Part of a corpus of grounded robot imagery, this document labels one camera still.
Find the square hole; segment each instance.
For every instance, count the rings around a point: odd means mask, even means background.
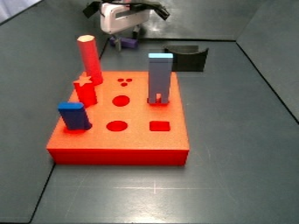
[[[170,122],[151,121],[150,122],[150,130],[151,131],[170,131],[171,124],[170,124]]]

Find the red cylinder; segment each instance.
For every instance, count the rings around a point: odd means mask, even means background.
[[[103,77],[95,37],[90,35],[80,36],[78,39],[78,43],[87,75],[91,76],[91,80],[96,86],[103,83]]]

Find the red board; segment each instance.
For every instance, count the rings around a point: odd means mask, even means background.
[[[67,130],[60,118],[47,149],[64,165],[184,165],[190,152],[176,74],[170,103],[148,104],[148,72],[103,72],[90,130]],[[74,91],[70,102],[78,102]]]

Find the blue block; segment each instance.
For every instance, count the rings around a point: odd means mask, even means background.
[[[59,111],[68,130],[91,129],[92,125],[82,102],[62,102]]]
[[[116,45],[115,41],[116,41],[116,39],[112,37],[110,39],[110,44],[112,46]],[[138,48],[138,40],[136,39],[132,39],[132,38],[120,38],[120,43],[122,43],[122,47],[124,47],[124,48]]]
[[[167,104],[170,102],[174,55],[171,53],[148,53],[148,60],[148,103],[158,103],[156,96],[162,95],[162,104]]]

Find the circular hole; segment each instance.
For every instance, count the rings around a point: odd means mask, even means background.
[[[118,107],[124,107],[130,103],[130,98],[126,95],[119,95],[112,102]]]
[[[127,129],[127,123],[123,121],[114,121],[107,124],[107,129],[111,131],[123,131]]]

